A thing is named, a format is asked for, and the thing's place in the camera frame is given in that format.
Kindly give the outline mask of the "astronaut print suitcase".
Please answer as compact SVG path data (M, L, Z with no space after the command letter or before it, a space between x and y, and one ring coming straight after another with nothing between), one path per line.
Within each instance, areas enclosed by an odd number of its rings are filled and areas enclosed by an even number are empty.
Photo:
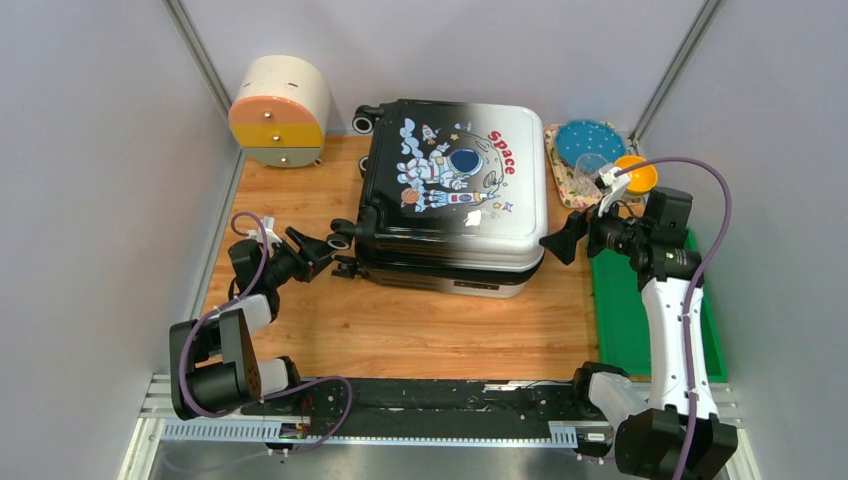
M521 293L548 232L543 124L513 105L399 99L359 106L353 240L334 273L381 286L490 298Z

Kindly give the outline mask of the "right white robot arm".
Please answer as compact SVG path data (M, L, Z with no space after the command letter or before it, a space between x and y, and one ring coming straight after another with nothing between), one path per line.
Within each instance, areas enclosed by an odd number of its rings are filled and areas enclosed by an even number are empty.
M570 404L582 418L608 421L618 470L644 479L713 479L738 447L736 427L719 418L704 360L703 282L696 276L703 261L685 246L691 206L690 194L658 187L640 216L592 206L540 241L570 264L586 239L588 257L623 255L637 276L650 335L648 396L622 368L585 362L575 371Z

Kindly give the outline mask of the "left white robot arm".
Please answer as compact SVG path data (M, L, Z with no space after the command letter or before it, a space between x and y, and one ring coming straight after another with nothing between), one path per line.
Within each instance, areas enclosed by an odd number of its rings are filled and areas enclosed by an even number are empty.
M269 325L280 310L279 288L308 283L352 239L333 233L324 240L289 227L284 241L266 229L252 231L228 249L234 278L224 306L169 329L172 407L181 420L224 416L262 397L253 330Z

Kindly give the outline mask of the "floral placemat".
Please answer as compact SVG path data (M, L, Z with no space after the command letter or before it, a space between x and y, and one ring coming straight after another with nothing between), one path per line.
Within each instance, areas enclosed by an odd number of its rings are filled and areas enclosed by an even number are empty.
M558 192L562 204L568 208L582 209L597 203L600 200L601 195L598 197L584 197L575 192L573 180L574 167L568 166L562 161L554 146L554 134L556 133L556 130L564 124L550 124L544 127L543 140L546 149L546 156L553 175L554 187ZM628 153L625 155L635 154L636 149L632 145L632 142L626 139L622 134L620 135L624 138L628 149Z

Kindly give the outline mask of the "clear plastic cup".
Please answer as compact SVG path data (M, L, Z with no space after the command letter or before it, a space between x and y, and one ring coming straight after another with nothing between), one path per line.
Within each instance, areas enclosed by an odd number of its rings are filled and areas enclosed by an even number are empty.
M578 157L574 167L574 190L584 197L598 197L601 191L595 185L598 171L608 164L605 157L596 153L585 153Z

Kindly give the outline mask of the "orange bowl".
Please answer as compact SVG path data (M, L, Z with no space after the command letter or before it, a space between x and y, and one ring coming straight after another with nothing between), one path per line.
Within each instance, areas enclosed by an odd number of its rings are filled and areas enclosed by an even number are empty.
M637 155L625 155L619 157L614 165L626 169L645 162L643 157ZM659 174L653 165L643 166L628 173L631 180L626 193L631 196L642 196L648 194L658 183Z

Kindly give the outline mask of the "teal dotted plate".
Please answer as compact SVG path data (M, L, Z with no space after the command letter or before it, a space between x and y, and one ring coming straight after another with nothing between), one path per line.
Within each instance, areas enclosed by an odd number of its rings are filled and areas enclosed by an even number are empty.
M609 123L574 120L560 126L554 134L554 146L562 161L571 167L584 154L598 154L615 161L628 153L624 138Z

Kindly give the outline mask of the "green plastic tray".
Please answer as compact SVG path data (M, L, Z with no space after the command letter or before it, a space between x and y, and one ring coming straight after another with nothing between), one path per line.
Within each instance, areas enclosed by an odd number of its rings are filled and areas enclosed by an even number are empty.
M628 374L651 374L649 324L629 258L605 250L589 260L600 361ZM701 330L704 358L711 382L728 380L723 347L711 298L703 291Z

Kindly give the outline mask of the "cream mini drawer cabinet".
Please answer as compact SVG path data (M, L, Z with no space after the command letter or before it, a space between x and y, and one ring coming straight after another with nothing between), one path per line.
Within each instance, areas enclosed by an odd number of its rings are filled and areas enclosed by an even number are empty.
M229 109L247 158L269 167L320 166L331 92L322 73L295 56L267 55L246 70Z

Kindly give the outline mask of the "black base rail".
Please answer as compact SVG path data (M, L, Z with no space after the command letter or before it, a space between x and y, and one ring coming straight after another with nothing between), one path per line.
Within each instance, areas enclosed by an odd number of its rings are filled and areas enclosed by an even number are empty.
M569 381L352 378L241 408L287 416L313 435L438 439L541 439L555 421L601 421Z

